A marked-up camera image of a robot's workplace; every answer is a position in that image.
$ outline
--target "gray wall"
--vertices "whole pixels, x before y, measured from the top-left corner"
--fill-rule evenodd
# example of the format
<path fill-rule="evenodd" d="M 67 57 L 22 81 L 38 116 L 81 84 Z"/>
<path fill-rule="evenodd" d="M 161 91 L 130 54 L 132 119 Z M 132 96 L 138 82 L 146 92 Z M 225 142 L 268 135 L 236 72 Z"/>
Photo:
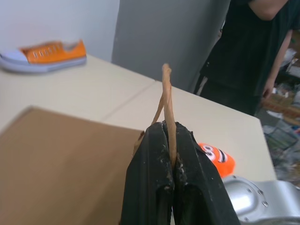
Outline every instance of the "gray wall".
<path fill-rule="evenodd" d="M 230 0 L 120 0 L 112 62 L 192 90 L 211 51 Z"/>

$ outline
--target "cardboard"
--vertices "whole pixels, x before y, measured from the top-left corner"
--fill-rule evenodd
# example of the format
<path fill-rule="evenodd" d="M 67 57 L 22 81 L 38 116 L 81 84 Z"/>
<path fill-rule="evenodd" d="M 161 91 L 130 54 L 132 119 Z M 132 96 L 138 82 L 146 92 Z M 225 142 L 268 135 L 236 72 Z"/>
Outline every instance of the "cardboard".
<path fill-rule="evenodd" d="M 0 224 L 117 225 L 140 133 L 27 110 L 0 136 Z"/>

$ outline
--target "shoe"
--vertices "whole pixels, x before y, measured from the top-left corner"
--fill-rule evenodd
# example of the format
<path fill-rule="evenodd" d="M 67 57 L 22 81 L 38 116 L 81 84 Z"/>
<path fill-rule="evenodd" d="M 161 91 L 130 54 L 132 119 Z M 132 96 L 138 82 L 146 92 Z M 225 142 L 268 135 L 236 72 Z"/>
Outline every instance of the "shoe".
<path fill-rule="evenodd" d="M 0 52 L 0 67 L 22 73 L 43 73 L 84 64 L 83 41 L 74 44 L 48 42 L 41 45 Z"/>

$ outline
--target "orange toy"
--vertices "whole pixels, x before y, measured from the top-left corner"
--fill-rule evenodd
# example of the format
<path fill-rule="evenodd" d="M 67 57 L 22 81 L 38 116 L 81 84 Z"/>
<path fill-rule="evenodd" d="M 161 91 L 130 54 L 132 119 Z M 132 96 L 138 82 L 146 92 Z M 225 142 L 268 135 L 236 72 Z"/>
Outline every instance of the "orange toy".
<path fill-rule="evenodd" d="M 207 157 L 213 162 L 222 178 L 233 173 L 235 161 L 231 156 L 224 153 L 220 149 L 205 143 L 199 143 L 199 146 L 206 153 Z"/>

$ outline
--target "table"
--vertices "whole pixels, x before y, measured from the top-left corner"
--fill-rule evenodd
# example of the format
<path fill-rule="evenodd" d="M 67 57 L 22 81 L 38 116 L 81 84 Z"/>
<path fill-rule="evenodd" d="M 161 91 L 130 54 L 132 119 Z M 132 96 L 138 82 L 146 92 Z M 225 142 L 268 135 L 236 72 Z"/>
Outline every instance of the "table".
<path fill-rule="evenodd" d="M 156 82 L 105 123 L 145 130 L 154 117 L 162 93 Z M 175 121 L 194 132 L 198 142 L 211 144 L 236 161 L 235 174 L 253 181 L 275 180 L 260 121 L 202 97 L 173 88 Z"/>
<path fill-rule="evenodd" d="M 92 56 L 85 66 L 47 74 L 0 70 L 0 131 L 30 105 L 101 121 L 154 82 Z"/>
<path fill-rule="evenodd" d="M 0 131 L 30 105 L 83 119 L 146 129 L 157 110 L 161 82 L 88 56 L 83 67 L 43 75 L 0 70 Z M 258 119 L 173 88 L 175 120 L 236 160 L 235 174 L 276 179 Z"/>

